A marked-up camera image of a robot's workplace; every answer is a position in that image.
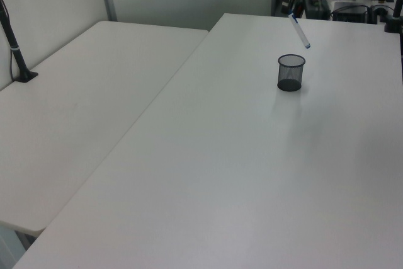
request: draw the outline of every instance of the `white table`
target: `white table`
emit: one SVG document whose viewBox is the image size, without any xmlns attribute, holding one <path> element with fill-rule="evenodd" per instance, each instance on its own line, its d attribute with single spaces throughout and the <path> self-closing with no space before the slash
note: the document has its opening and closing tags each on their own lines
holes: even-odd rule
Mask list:
<svg viewBox="0 0 403 269">
<path fill-rule="evenodd" d="M 15 269 L 402 268 L 399 36 L 289 22 L 225 14 Z"/>
<path fill-rule="evenodd" d="M 38 235 L 207 31 L 101 22 L 0 92 L 0 224 Z"/>
</svg>

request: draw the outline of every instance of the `black mesh cup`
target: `black mesh cup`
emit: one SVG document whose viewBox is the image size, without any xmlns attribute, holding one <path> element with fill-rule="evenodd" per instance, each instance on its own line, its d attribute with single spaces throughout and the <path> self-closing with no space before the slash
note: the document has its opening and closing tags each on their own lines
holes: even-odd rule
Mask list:
<svg viewBox="0 0 403 269">
<path fill-rule="evenodd" d="M 299 55 L 282 55 L 278 59 L 277 87 L 282 91 L 298 91 L 301 88 L 302 69 L 305 59 Z"/>
</svg>

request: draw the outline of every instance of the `white marker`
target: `white marker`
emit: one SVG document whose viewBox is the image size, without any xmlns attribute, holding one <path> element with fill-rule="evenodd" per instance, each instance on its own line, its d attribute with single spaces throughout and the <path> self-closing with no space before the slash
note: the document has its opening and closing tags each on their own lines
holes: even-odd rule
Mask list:
<svg viewBox="0 0 403 269">
<path fill-rule="evenodd" d="M 291 20 L 291 22 L 292 22 L 292 24 L 293 24 L 293 26 L 294 26 L 294 29 L 297 31 L 298 36 L 301 38 L 302 43 L 304 44 L 304 46 L 305 46 L 307 49 L 309 49 L 309 48 L 310 48 L 310 43 L 309 43 L 307 37 L 305 36 L 304 32 L 302 31 L 301 26 L 300 26 L 300 24 L 299 24 L 298 21 L 297 21 L 297 17 L 295 17 L 295 15 L 294 15 L 293 13 L 290 13 L 290 14 L 288 15 L 288 17 L 289 17 L 289 19 Z"/>
</svg>

